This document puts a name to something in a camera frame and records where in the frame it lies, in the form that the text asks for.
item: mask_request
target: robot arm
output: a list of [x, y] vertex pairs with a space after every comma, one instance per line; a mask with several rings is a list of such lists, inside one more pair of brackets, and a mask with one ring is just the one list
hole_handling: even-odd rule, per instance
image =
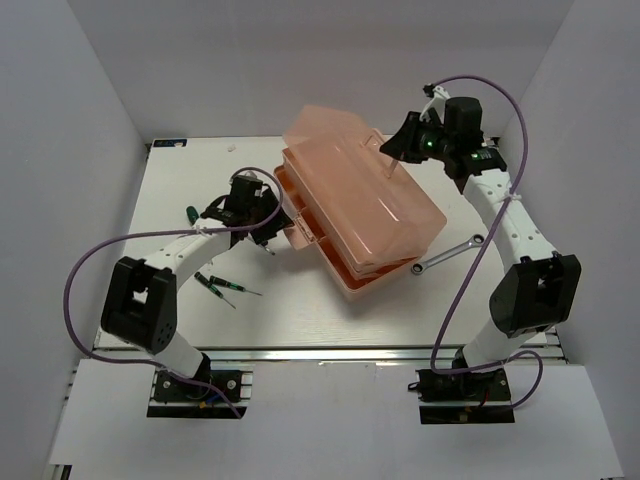
[[[511, 180], [498, 149], [484, 141], [480, 102], [469, 97], [450, 98], [440, 86], [428, 85], [424, 91], [432, 100], [422, 113], [409, 112], [400, 130], [380, 151], [407, 163], [429, 158], [442, 161], [447, 176], [489, 229], [509, 195]], [[580, 263], [574, 255], [562, 256], [556, 251], [536, 228], [519, 197], [509, 202], [494, 242], [505, 277], [491, 295], [491, 319], [458, 352], [454, 368], [504, 361], [525, 341], [569, 315]]]
[[[249, 175], [234, 177], [229, 195], [215, 200], [199, 218], [197, 230], [255, 225], [278, 208], [269, 187]], [[249, 234], [266, 243], [291, 219], [280, 210], [266, 225]], [[209, 381], [209, 358], [177, 332], [177, 293], [199, 268], [247, 236], [243, 232], [179, 237], [157, 252], [140, 259], [121, 258], [115, 265], [101, 326], [147, 352], [156, 362], [179, 375]]]

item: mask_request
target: gray wall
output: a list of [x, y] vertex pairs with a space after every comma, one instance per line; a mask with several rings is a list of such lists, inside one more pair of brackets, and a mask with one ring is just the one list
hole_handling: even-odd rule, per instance
[[[427, 82], [487, 75], [520, 98], [572, 0], [69, 0], [145, 140], [280, 135], [305, 103], [386, 132]], [[485, 125], [502, 133], [509, 107]]]
[[[39, 479], [78, 355], [62, 320], [73, 262], [122, 232], [141, 139], [64, 0], [3, 0], [0, 15], [0, 476]], [[90, 342], [111, 271], [81, 276], [73, 312]]]
[[[521, 192], [583, 276], [569, 357], [587, 366], [628, 478], [640, 478], [640, 3], [576, 0], [524, 96], [531, 156]], [[508, 156], [519, 155], [511, 121]]]

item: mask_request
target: wrench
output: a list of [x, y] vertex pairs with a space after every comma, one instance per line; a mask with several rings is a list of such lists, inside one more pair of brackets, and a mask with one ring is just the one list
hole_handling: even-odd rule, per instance
[[414, 275], [422, 275], [427, 268], [431, 268], [434, 265], [437, 265], [440, 262], [444, 262], [445, 260], [449, 260], [451, 257], [455, 257], [456, 255], [461, 254], [462, 252], [466, 252], [467, 250], [471, 250], [472, 248], [480, 248], [484, 243], [484, 237], [478, 233], [472, 235], [469, 240], [460, 245], [453, 247], [446, 252], [442, 252], [440, 255], [436, 255], [429, 260], [420, 263], [414, 263], [411, 266], [411, 273]]

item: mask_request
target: toolbox lid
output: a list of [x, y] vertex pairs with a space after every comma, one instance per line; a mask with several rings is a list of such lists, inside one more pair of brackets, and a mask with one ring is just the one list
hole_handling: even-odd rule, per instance
[[296, 187], [356, 276], [421, 257], [445, 226], [402, 165], [387, 177], [384, 139], [359, 116], [307, 105], [284, 141]]

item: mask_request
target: purple cable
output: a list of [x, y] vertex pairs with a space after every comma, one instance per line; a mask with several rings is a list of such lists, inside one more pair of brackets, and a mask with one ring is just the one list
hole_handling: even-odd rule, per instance
[[[99, 360], [101, 362], [112, 363], [116, 365], [136, 365], [136, 364], [151, 365], [156, 368], [166, 369], [164, 365], [158, 362], [154, 362], [153, 360], [144, 360], [144, 359], [125, 360], [125, 359], [118, 359], [118, 358], [103, 357], [102, 355], [93, 353], [91, 350], [85, 347], [80, 341], [80, 339], [78, 338], [78, 335], [76, 335], [76, 332], [73, 329], [73, 323], [71, 322], [70, 297], [71, 297], [71, 286], [73, 285], [73, 280], [75, 279], [75, 276], [78, 273], [78, 270], [80, 270], [80, 267], [82, 267], [84, 262], [86, 262], [96, 252], [102, 250], [105, 247], [108, 247], [109, 245], [113, 245], [114, 243], [123, 242], [125, 240], [132, 240], [134, 238], [164, 237], [164, 236], [170, 236], [170, 235], [188, 236], [188, 235], [199, 235], [200, 233], [248, 232], [255, 228], [259, 228], [259, 227], [262, 227], [263, 225], [266, 225], [278, 214], [278, 212], [282, 208], [282, 201], [284, 200], [284, 191], [282, 190], [282, 185], [280, 185], [280, 182], [278, 182], [278, 180], [273, 175], [266, 172], [265, 170], [262, 170], [261, 168], [256, 168], [256, 167], [241, 168], [240, 170], [236, 171], [233, 175], [231, 175], [231, 178], [245, 171], [255, 171], [265, 175], [278, 188], [278, 193], [279, 193], [278, 206], [263, 221], [255, 225], [248, 225], [245, 227], [207, 228], [199, 231], [194, 229], [189, 229], [189, 230], [163, 230], [158, 232], [130, 233], [128, 235], [120, 235], [118, 237], [113, 237], [113, 238], [110, 238], [109, 240], [105, 240], [104, 242], [99, 243], [98, 245], [90, 249], [88, 252], [82, 255], [82, 257], [80, 257], [80, 259], [76, 262], [76, 264], [71, 269], [71, 272], [69, 272], [69, 276], [67, 277], [67, 281], [64, 286], [64, 293], [62, 296], [62, 310], [64, 315], [64, 324], [65, 324], [65, 327], [67, 328], [67, 333], [69, 334], [71, 341], [74, 343], [74, 345], [78, 350], [80, 350], [87, 357], [92, 358], [94, 360]], [[190, 378], [185, 378], [171, 371], [168, 371], [168, 373], [171, 376], [179, 379], [184, 383], [187, 383], [189, 385], [194, 385], [197, 387], [208, 388], [209, 390], [212, 390], [213, 392], [217, 393], [218, 395], [220, 395], [220, 398], [224, 400], [224, 402], [229, 406], [233, 414], [236, 417], [241, 418], [240, 412], [238, 412], [238, 410], [233, 405], [233, 403], [231, 403], [231, 401], [226, 397], [226, 395], [215, 385], [212, 385], [210, 383], [200, 382], [198, 380], [193, 380]]]
[[[507, 92], [504, 88], [502, 88], [500, 85], [498, 85], [497, 83], [484, 78], [484, 77], [480, 77], [477, 75], [455, 75], [453, 77], [447, 77], [444, 78], [442, 80], [440, 80], [439, 82], [435, 82], [434, 85], [442, 85], [444, 83], [448, 83], [454, 80], [477, 80], [478, 82], [482, 82], [484, 84], [487, 84], [491, 87], [493, 87], [494, 89], [498, 90], [502, 95], [504, 95], [506, 97], [507, 100], [509, 100], [509, 103], [511, 103], [511, 105], [513, 106], [515, 112], [516, 112], [516, 116], [518, 117], [518, 120], [520, 122], [520, 127], [522, 129], [522, 160], [520, 162], [520, 167], [518, 168], [518, 172], [515, 176], [515, 178], [513, 179], [513, 182], [511, 184], [511, 188], [509, 188], [509, 193], [510, 194], [514, 194], [516, 191], [516, 188], [518, 188], [518, 185], [520, 184], [520, 181], [522, 180], [522, 175], [524, 174], [524, 169], [527, 165], [527, 158], [529, 156], [529, 134], [527, 133], [527, 126], [524, 120], [524, 115], [522, 114], [522, 110], [520, 109], [520, 106], [518, 105], [518, 102], [515, 100], [515, 98], [513, 98], [513, 96], [511, 96], [511, 94], [509, 92]], [[468, 367], [468, 368], [451, 368], [451, 369], [440, 369], [438, 367], [436, 367], [436, 358], [438, 356], [438, 351], [440, 350], [440, 347], [442, 345], [442, 340], [444, 339], [444, 335], [447, 331], [447, 328], [449, 327], [449, 324], [451, 323], [451, 319], [453, 318], [453, 314], [455, 313], [456, 309], [458, 308], [458, 305], [460, 304], [460, 301], [462, 300], [462, 297], [465, 293], [465, 291], [467, 290], [467, 287], [469, 286], [469, 283], [471, 282], [471, 279], [473, 278], [473, 275], [476, 273], [476, 270], [478, 269], [478, 265], [480, 265], [480, 262], [482, 261], [482, 258], [484, 257], [484, 254], [487, 251], [487, 248], [489, 248], [489, 244], [491, 243], [491, 241], [493, 240], [493, 237], [496, 234], [496, 231], [498, 230], [498, 225], [500, 225], [500, 222], [502, 221], [502, 218], [504, 217], [506, 211], [507, 211], [507, 207], [509, 206], [509, 203], [511, 203], [511, 197], [507, 197], [503, 203], [502, 206], [500, 207], [500, 210], [498, 211], [498, 214], [496, 215], [496, 218], [493, 220], [493, 223], [491, 224], [491, 227], [489, 228], [489, 233], [487, 234], [487, 238], [485, 239], [485, 242], [482, 244], [482, 246], [480, 247], [480, 251], [478, 252], [478, 254], [476, 255], [475, 259], [473, 260], [473, 263], [471, 264], [471, 267], [469, 268], [469, 271], [467, 272], [467, 275], [464, 277], [464, 280], [462, 281], [462, 284], [460, 285], [460, 288], [458, 290], [458, 293], [456, 293], [456, 296], [453, 299], [453, 302], [451, 303], [451, 306], [449, 307], [449, 310], [447, 311], [447, 314], [444, 317], [444, 320], [442, 322], [442, 326], [440, 327], [440, 331], [438, 332], [438, 336], [436, 337], [436, 341], [433, 345], [433, 350], [431, 351], [431, 361], [430, 361], [430, 367], [431, 370], [439, 375], [457, 375], [457, 374], [462, 374], [462, 373], [470, 373], [470, 372], [477, 372], [479, 370], [485, 370], [488, 368], [494, 368], [494, 367], [500, 367], [502, 366], [504, 363], [506, 362], [510, 362], [512, 360], [515, 360], [517, 358], [522, 357], [523, 355], [531, 355], [533, 356], [537, 362], [538, 362], [538, 375], [536, 377], [536, 380], [533, 384], [533, 387], [531, 388], [531, 390], [529, 390], [529, 392], [522, 397], [520, 400], [518, 400], [517, 402], [515, 402], [511, 407], [515, 408], [518, 407], [520, 405], [522, 405], [524, 402], [526, 402], [535, 392], [535, 390], [538, 388], [538, 385], [540, 384], [540, 381], [542, 380], [542, 371], [543, 371], [543, 363], [542, 363], [542, 358], [540, 357], [540, 355], [538, 355], [538, 353], [534, 352], [533, 350], [522, 350], [514, 355], [512, 355], [511, 357], [509, 357], [505, 362], [491, 362], [491, 363], [487, 363], [485, 365], [477, 365], [474, 367]]]

